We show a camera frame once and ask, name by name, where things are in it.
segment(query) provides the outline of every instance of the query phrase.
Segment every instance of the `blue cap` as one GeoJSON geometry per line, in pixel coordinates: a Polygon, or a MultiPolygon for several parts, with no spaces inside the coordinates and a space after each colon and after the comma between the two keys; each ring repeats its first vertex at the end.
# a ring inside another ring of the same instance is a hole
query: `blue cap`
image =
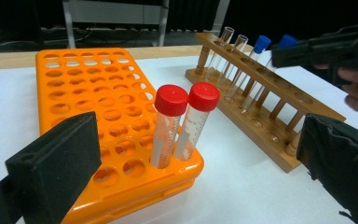
{"type": "Polygon", "coordinates": [[[257,41],[255,41],[254,52],[261,53],[264,49],[266,49],[269,46],[270,43],[271,40],[268,37],[264,35],[260,35],[257,41]]]}
{"type": "Polygon", "coordinates": [[[278,49],[290,48],[297,42],[297,39],[291,35],[282,36],[281,41],[279,42],[278,49]]]}

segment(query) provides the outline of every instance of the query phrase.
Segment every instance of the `glass test tube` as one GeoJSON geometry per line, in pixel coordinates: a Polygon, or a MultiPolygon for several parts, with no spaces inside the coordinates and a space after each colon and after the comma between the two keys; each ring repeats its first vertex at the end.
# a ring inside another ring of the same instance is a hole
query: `glass test tube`
{"type": "MultiPolygon", "coordinates": [[[[231,27],[226,26],[225,30],[223,31],[222,35],[219,38],[219,41],[215,42],[215,44],[224,47],[229,43],[231,40],[231,37],[234,34],[234,29],[231,27]]],[[[217,67],[219,66],[220,62],[222,60],[222,57],[217,54],[216,52],[213,54],[211,61],[209,62],[208,68],[205,73],[205,81],[212,82],[212,78],[214,77],[214,74],[216,74],[217,67]]]]}
{"type": "MultiPolygon", "coordinates": [[[[254,49],[252,50],[249,57],[254,59],[255,61],[257,61],[258,58],[260,57],[261,53],[269,46],[270,43],[271,43],[271,40],[268,37],[266,37],[264,35],[260,35],[258,37],[257,41],[255,42],[254,49]]],[[[250,108],[250,105],[253,101],[253,98],[251,97],[250,93],[252,92],[252,89],[255,87],[256,83],[257,82],[255,81],[252,84],[252,87],[249,90],[249,94],[246,96],[245,100],[242,103],[242,113],[245,113],[250,108]]]]}
{"type": "MultiPolygon", "coordinates": [[[[295,43],[297,42],[297,39],[295,39],[294,37],[290,36],[290,35],[284,35],[282,38],[281,38],[281,41],[279,42],[278,44],[278,47],[279,49],[282,49],[282,48],[290,48],[292,47],[295,43]]],[[[270,58],[266,64],[266,66],[264,67],[263,70],[261,70],[261,74],[262,75],[265,75],[267,72],[275,72],[277,68],[275,66],[273,66],[272,64],[272,58],[270,58]]],[[[253,100],[251,100],[250,98],[250,93],[249,95],[246,97],[246,99],[248,100],[246,102],[246,109],[249,109],[254,102],[258,101],[259,98],[260,98],[260,95],[261,93],[264,91],[265,89],[265,86],[260,86],[260,88],[257,90],[256,94],[255,94],[255,97],[253,100]]]]}
{"type": "MultiPolygon", "coordinates": [[[[245,35],[238,35],[237,39],[235,40],[234,47],[229,52],[231,54],[239,55],[239,52],[243,52],[245,50],[247,43],[248,43],[248,37],[246,37],[245,35]]],[[[229,61],[226,61],[222,71],[220,72],[220,76],[217,79],[216,82],[217,88],[222,89],[225,80],[229,78],[229,75],[231,74],[233,68],[234,66],[229,61]]]]}
{"type": "Polygon", "coordinates": [[[209,116],[219,102],[220,92],[208,82],[197,82],[188,95],[188,108],[173,156],[188,161],[209,116]]]}
{"type": "Polygon", "coordinates": [[[188,94],[181,87],[164,85],[158,88],[155,108],[158,111],[150,164],[162,169],[170,164],[173,143],[181,116],[186,112],[188,94]]]}
{"type": "MultiPolygon", "coordinates": [[[[271,40],[268,37],[266,37],[264,35],[260,35],[257,38],[257,40],[255,42],[255,46],[252,49],[252,51],[251,51],[251,53],[249,54],[248,57],[257,62],[257,60],[260,57],[261,53],[269,45],[270,42],[271,42],[271,40]]],[[[243,58],[242,60],[244,62],[246,62],[246,63],[249,63],[250,59],[243,58]]],[[[244,73],[240,69],[238,69],[237,73],[235,74],[234,78],[232,79],[231,86],[228,89],[228,92],[227,92],[227,94],[225,96],[226,101],[228,101],[228,102],[233,101],[233,97],[235,95],[235,92],[243,84],[243,82],[246,80],[247,77],[248,77],[248,75],[246,73],[244,73]]]]}

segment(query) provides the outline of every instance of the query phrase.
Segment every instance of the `table surface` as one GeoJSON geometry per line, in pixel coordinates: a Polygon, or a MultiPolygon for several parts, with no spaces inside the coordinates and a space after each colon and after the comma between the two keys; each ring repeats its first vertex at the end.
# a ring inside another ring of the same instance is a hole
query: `table surface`
{"type": "MultiPolygon", "coordinates": [[[[187,91],[192,84],[185,70],[197,65],[200,50],[127,49],[155,89],[173,83],[187,91]]],[[[0,53],[0,179],[7,174],[5,159],[38,136],[35,55],[0,53]]],[[[302,68],[278,69],[277,74],[315,93],[358,128],[357,114],[343,102],[344,92],[302,68]]],[[[285,173],[218,109],[208,117],[197,148],[205,167],[192,188],[112,223],[352,223],[338,214],[346,210],[310,179],[303,165],[285,173]]]]}

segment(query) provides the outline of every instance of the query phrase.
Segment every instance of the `wooden test tube rack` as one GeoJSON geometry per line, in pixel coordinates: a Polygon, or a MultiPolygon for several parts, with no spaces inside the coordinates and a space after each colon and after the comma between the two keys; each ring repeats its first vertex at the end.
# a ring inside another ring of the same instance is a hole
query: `wooden test tube rack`
{"type": "Polygon", "coordinates": [[[225,100],[225,95],[231,85],[231,80],[225,80],[225,84],[221,86],[222,92],[217,107],[286,173],[289,173],[301,163],[296,159],[300,132],[297,133],[294,128],[306,114],[314,113],[345,120],[338,112],[322,104],[282,77],[269,70],[266,72],[265,66],[242,52],[230,53],[233,47],[231,45],[224,47],[218,45],[219,38],[217,36],[210,33],[197,33],[196,38],[202,43],[202,50],[197,67],[186,70],[186,77],[192,83],[204,81],[205,64],[210,55],[210,50],[246,73],[250,80],[244,89],[238,88],[234,95],[234,102],[225,100]],[[249,89],[254,81],[263,85],[265,89],[254,106],[243,114],[241,113],[241,104],[250,93],[249,89]],[[270,92],[275,93],[280,98],[272,111],[268,111],[263,106],[270,92]],[[279,118],[279,113],[286,104],[296,110],[295,115],[287,124],[279,118]]]}

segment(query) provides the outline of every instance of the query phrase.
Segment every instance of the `red lid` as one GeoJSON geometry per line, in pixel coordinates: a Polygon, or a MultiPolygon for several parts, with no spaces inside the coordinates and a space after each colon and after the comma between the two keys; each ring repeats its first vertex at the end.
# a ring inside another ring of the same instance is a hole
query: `red lid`
{"type": "Polygon", "coordinates": [[[169,117],[183,115],[187,109],[187,92],[175,85],[163,85],[157,90],[155,107],[156,110],[169,117]]]}
{"type": "Polygon", "coordinates": [[[191,87],[188,103],[202,112],[209,112],[216,108],[219,102],[219,90],[208,82],[197,82],[191,87]]]}

